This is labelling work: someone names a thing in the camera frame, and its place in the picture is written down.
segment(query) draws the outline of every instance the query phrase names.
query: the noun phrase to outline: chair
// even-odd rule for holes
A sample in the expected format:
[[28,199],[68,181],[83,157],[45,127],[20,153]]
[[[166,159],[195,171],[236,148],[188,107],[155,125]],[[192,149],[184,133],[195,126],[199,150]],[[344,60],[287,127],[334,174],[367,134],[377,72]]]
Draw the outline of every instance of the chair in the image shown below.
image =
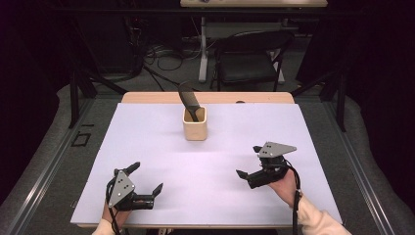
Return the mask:
[[[221,84],[274,81],[273,91],[276,91],[283,55],[293,41],[294,36],[288,31],[254,31],[229,36],[214,52],[216,65],[210,89],[216,80],[218,91]],[[270,52],[276,52],[274,59]]]

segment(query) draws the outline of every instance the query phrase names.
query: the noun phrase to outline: white paper sheet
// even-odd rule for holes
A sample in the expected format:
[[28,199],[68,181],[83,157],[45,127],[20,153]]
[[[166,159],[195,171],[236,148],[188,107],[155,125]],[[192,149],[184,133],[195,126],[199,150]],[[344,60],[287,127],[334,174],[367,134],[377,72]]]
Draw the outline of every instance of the white paper sheet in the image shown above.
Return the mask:
[[71,223],[98,223],[114,169],[140,162],[129,177],[135,192],[163,188],[154,208],[134,211],[127,225],[290,226],[292,211],[268,186],[251,189],[236,173],[261,169],[253,146],[265,141],[298,148],[285,158],[302,191],[342,221],[298,105],[203,105],[207,140],[187,141],[183,105],[118,104]]

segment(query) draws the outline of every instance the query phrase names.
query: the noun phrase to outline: sleeve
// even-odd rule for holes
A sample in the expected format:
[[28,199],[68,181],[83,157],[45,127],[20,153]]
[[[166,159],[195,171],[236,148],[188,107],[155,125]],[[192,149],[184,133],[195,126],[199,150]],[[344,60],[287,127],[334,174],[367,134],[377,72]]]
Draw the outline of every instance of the sleeve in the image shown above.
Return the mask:
[[350,234],[326,211],[320,211],[305,196],[302,196],[299,202],[299,223],[302,224],[302,233],[304,235]]
[[92,233],[92,235],[115,235],[115,233],[113,232],[111,224],[108,221],[101,218],[101,221],[98,224],[97,229],[94,233]]

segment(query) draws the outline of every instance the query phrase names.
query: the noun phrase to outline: table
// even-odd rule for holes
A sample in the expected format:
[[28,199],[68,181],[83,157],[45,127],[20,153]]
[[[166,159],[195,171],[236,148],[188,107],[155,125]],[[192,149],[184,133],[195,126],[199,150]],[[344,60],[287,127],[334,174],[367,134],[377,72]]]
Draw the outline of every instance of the table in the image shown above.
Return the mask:
[[[291,144],[285,157],[298,170],[302,190],[338,222],[333,195],[300,108],[289,93],[197,92],[207,107],[206,141],[186,141],[183,105],[176,92],[130,92],[118,104],[71,223],[96,226],[114,168],[140,162],[130,175],[137,194],[161,193],[150,211],[134,211],[125,225],[141,228],[290,227],[292,212],[268,187],[250,189],[236,169],[252,173],[252,149],[265,141]],[[261,122],[252,121],[261,118]]]
[[[201,0],[181,0],[180,5],[188,8],[324,8],[327,6],[326,0],[209,0],[208,3]],[[267,25],[263,29],[275,29],[275,25]],[[202,57],[201,68],[199,70],[199,82],[206,82],[208,68],[207,51],[207,21],[202,17],[201,23],[201,42]],[[279,74],[279,81],[284,81],[284,76]]]

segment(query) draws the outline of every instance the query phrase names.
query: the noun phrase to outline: gray carpet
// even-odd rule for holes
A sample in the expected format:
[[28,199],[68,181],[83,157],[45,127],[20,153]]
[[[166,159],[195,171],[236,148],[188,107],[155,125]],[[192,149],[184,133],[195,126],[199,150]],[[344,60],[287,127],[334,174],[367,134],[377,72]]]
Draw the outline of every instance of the gray carpet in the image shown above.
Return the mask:
[[[307,42],[307,39],[298,39],[287,52],[283,64],[283,72],[287,81],[278,87],[278,91],[292,91],[297,88],[298,83],[294,77],[300,66]],[[167,60],[163,61],[164,63],[172,65],[176,59],[165,58],[164,60]],[[149,67],[177,82],[188,79],[195,80],[199,74],[199,59],[186,60],[182,67],[175,71],[162,70],[157,64],[149,65]],[[209,63],[208,67],[207,77],[211,77],[213,64]],[[176,90],[176,87],[169,82],[160,80],[160,83],[165,90]],[[208,91],[208,83],[209,80],[207,83],[195,82],[194,84],[197,89]],[[119,85],[132,91],[160,90],[146,71],[134,79],[119,83]],[[70,224],[69,220],[73,213],[71,204],[80,196],[113,116],[115,106],[120,101],[120,96],[107,87],[97,84],[97,89],[100,95],[93,101],[80,97],[80,100],[85,103],[84,107],[91,104],[90,108],[85,110],[79,127],[74,130],[75,134],[77,131],[80,134],[90,134],[88,144],[84,147],[61,148],[62,141],[66,140],[67,127],[69,126],[69,88],[65,87],[59,92],[61,106],[54,123],[22,178],[0,208],[3,215],[0,222],[0,234],[7,234],[10,225],[16,225],[17,219],[22,219],[23,216],[27,216],[27,218],[20,220],[26,222],[19,230],[21,234],[90,234],[92,232],[91,229],[82,229]],[[248,89],[269,91],[271,87],[269,84],[263,84],[228,88],[228,90]],[[353,234],[379,234],[380,231],[371,209],[368,207],[367,198],[362,194],[355,175],[350,169],[345,144],[339,137],[337,127],[332,124],[333,116],[327,111],[327,104],[322,104],[315,98],[318,91],[318,87],[313,88],[303,94],[301,98],[296,99],[296,102],[300,104],[341,216],[346,219],[346,228]],[[411,234],[415,230],[415,217],[394,194],[387,179],[374,163],[359,107],[350,100],[346,102],[346,129],[350,144],[357,153],[395,234]],[[74,144],[82,143],[82,138],[85,136],[78,138]],[[74,136],[68,142],[71,144],[73,141]],[[47,189],[45,194],[39,195],[37,204],[31,210],[32,214],[22,213],[20,211],[22,206],[25,206],[26,203],[30,205],[30,191],[39,183],[39,176],[42,176],[48,164],[59,154],[62,158],[56,165],[56,171],[52,172],[51,178],[53,180],[44,185]],[[143,233],[142,230],[133,232],[135,232],[133,234]],[[290,231],[280,231],[280,234],[290,234]]]

